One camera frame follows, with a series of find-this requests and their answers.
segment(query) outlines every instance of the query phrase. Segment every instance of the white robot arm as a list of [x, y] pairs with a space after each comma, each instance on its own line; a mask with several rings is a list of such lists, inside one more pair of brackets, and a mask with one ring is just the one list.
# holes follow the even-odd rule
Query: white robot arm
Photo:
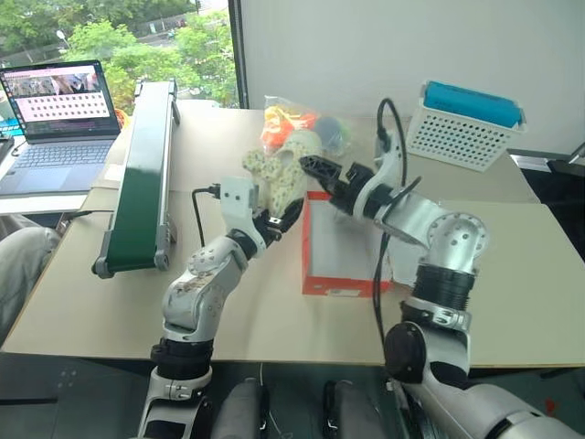
[[[384, 338], [389, 375], [453, 439], [580, 438], [511, 393], [467, 380], [467, 300], [476, 276], [473, 262], [489, 234], [474, 215], [451, 212], [414, 192], [419, 179], [399, 187], [398, 162], [399, 150], [392, 145], [376, 174], [353, 164], [342, 181], [339, 165], [317, 156], [301, 159], [303, 170], [319, 180], [339, 209], [427, 249], [412, 295], [401, 304], [402, 322]], [[248, 261], [262, 256], [302, 208], [299, 200], [281, 219], [271, 218], [256, 209], [257, 189], [246, 178], [225, 178], [216, 195], [229, 232], [195, 252], [165, 294], [165, 334], [152, 350], [156, 368], [139, 438], [224, 437], [210, 436], [210, 404], [202, 391], [211, 380], [223, 305]]]

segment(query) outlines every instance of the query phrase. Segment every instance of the laptop screen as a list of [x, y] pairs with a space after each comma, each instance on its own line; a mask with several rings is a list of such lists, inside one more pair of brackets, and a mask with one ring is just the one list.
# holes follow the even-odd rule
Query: laptop screen
[[120, 132], [99, 61], [0, 70], [28, 141]]

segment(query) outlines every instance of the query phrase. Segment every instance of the green conveyor belt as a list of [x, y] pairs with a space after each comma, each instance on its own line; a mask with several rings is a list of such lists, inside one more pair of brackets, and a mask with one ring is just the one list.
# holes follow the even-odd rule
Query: green conveyor belt
[[155, 255], [166, 233], [168, 157], [175, 113], [173, 82], [139, 85], [134, 126], [118, 207], [104, 235], [101, 256], [94, 264], [100, 277], [158, 266]]

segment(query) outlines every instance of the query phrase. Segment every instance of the white wall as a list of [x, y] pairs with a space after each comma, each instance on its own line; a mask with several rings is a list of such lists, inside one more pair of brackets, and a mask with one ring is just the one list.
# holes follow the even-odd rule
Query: white wall
[[251, 108], [264, 94], [371, 115], [412, 114], [426, 79], [517, 100], [519, 147], [585, 140], [585, 0], [243, 0]]

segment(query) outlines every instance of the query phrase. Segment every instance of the gray pants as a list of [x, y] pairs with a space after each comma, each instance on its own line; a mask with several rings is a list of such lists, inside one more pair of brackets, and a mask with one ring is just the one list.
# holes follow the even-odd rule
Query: gray pants
[[0, 216], [0, 346], [58, 243], [54, 230], [20, 215]]

